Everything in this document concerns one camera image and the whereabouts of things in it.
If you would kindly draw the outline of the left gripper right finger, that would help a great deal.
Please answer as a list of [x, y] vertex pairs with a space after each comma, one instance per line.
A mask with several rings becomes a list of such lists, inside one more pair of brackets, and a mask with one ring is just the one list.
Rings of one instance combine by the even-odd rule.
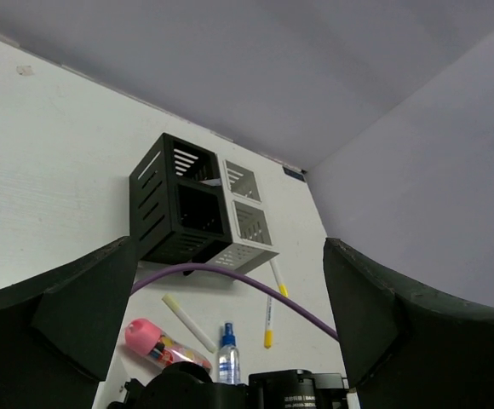
[[494, 308], [387, 268], [339, 239], [325, 283], [363, 408], [494, 408]]

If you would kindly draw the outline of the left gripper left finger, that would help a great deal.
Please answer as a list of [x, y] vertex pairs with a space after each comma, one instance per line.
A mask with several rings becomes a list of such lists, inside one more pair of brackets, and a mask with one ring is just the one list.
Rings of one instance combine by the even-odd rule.
[[137, 269], [128, 237], [0, 290], [0, 408], [90, 408]]

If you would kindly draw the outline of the red ink pen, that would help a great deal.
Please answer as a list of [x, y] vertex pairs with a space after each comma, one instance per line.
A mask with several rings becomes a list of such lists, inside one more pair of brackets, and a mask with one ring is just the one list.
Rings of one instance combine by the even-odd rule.
[[202, 183], [205, 185], [208, 185], [208, 186], [212, 186], [212, 187], [219, 187], [222, 185], [220, 178], [204, 180], [204, 181], [202, 181]]

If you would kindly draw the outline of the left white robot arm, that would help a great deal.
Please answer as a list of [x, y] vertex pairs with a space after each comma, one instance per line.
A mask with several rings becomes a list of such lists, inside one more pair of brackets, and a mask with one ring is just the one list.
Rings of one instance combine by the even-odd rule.
[[[0, 289], [0, 408], [86, 408], [109, 372], [136, 280], [132, 239]], [[438, 291], [339, 239], [324, 247], [325, 282], [344, 374], [257, 373], [212, 381], [176, 362], [129, 380], [118, 408], [494, 408], [494, 308]]]

